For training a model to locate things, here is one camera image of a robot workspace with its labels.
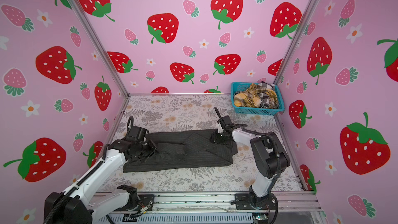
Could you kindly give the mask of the dark grey pinstriped shirt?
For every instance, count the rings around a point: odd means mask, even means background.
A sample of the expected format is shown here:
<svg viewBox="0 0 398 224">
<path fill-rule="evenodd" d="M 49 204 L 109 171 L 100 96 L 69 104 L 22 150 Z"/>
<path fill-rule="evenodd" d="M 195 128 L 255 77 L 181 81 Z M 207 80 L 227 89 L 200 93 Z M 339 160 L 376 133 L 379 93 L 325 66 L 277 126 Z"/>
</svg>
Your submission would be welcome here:
<svg viewBox="0 0 398 224">
<path fill-rule="evenodd" d="M 145 163 L 130 163 L 123 172 L 152 172 L 172 169 L 228 167 L 238 153 L 237 144 L 214 144 L 210 141 L 216 129 L 183 132 L 158 132 L 149 135 L 157 152 Z"/>
</svg>

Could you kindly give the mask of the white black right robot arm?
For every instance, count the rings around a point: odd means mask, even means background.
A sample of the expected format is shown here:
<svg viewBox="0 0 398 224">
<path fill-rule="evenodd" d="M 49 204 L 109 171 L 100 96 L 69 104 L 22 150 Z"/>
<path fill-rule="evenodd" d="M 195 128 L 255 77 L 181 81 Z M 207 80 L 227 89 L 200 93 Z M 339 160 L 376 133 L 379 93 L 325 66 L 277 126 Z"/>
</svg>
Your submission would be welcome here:
<svg viewBox="0 0 398 224">
<path fill-rule="evenodd" d="M 272 198 L 272 189 L 282 172 L 290 166 L 290 158 L 274 132 L 261 133 L 237 128 L 233 131 L 216 130 L 210 138 L 216 144 L 237 141 L 251 146 L 258 174 L 249 187 L 247 202 L 254 209 L 262 209 Z"/>
</svg>

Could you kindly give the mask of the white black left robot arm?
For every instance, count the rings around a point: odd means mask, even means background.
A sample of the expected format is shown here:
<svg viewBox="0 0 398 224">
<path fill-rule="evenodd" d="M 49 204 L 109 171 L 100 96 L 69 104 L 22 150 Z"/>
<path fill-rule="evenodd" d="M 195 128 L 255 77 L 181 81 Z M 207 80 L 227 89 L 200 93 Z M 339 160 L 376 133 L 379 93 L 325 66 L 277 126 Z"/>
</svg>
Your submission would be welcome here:
<svg viewBox="0 0 398 224">
<path fill-rule="evenodd" d="M 77 182 L 63 192 L 53 192 L 45 200 L 44 223 L 46 224 L 94 224 L 117 210 L 133 212 L 137 218 L 152 210 L 153 195 L 140 197 L 137 189 L 121 185 L 106 196 L 92 201 L 100 186 L 114 171 L 129 160 L 136 158 L 138 145 L 116 140 L 104 148 L 99 161 Z"/>
</svg>

